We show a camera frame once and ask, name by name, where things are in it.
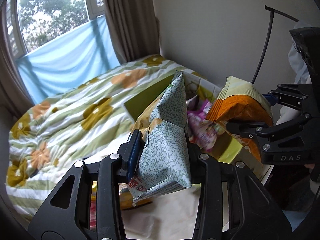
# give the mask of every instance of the wall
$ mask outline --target wall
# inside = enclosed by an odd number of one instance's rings
[[[154,0],[163,55],[216,85],[223,86],[229,75],[251,81],[268,30],[270,13],[264,9],[265,4],[320,26],[320,11],[313,0]],[[292,45],[289,30],[294,24],[275,15],[268,50],[255,82],[261,93],[279,83],[294,82],[287,58]]]

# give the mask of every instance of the green and white striped blanket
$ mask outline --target green and white striped blanket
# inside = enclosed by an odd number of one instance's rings
[[[159,55],[145,57],[29,109],[9,134],[6,190],[15,209],[30,220],[75,161],[117,152],[133,127],[122,104],[177,70],[193,73]]]

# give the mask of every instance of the green foliage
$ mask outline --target green foliage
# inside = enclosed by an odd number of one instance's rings
[[[88,21],[84,0],[20,0],[19,9],[29,51]]]

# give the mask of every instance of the floral comforter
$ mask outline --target floral comforter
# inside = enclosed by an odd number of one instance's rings
[[[6,190],[18,213],[31,220],[75,161],[117,152],[133,127],[122,104],[177,70],[193,73],[160,55],[145,57],[29,109],[9,135]]]

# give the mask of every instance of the orange and cream snack package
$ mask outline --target orange and cream snack package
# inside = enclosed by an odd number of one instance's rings
[[[228,132],[227,122],[231,119],[265,122],[267,125],[273,126],[270,107],[270,103],[250,82],[229,76],[206,119],[219,123],[226,132]],[[252,139],[242,138],[236,134],[231,135],[260,161],[259,149]]]

